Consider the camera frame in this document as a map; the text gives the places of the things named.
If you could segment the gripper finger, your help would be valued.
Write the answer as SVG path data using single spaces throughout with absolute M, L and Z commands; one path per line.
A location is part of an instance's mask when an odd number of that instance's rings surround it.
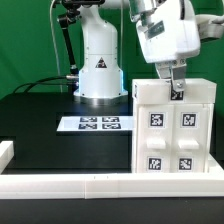
M 170 66 L 171 83 L 175 92 L 183 92 L 185 88 L 186 62 L 174 60 Z
M 155 64 L 157 75 L 160 79 L 171 78 L 171 66 L 168 62 L 160 62 Z

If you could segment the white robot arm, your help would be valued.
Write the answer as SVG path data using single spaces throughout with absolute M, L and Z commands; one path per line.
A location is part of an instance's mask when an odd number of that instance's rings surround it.
M 190 0 L 106 0 L 105 8 L 124 5 L 136 24 L 144 59 L 153 63 L 161 79 L 169 79 L 172 89 L 185 88 L 186 60 L 199 54 L 200 39 L 196 15 Z M 94 105 L 108 105 L 128 96 L 123 88 L 123 72 L 117 62 L 118 33 L 104 21 L 98 8 L 81 8 L 84 38 L 84 66 L 79 71 L 79 87 L 74 97 Z

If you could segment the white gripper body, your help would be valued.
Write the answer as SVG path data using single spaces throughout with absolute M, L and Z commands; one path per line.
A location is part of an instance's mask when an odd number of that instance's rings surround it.
M 199 54 L 200 38 L 190 0 L 129 0 L 129 6 L 147 63 Z

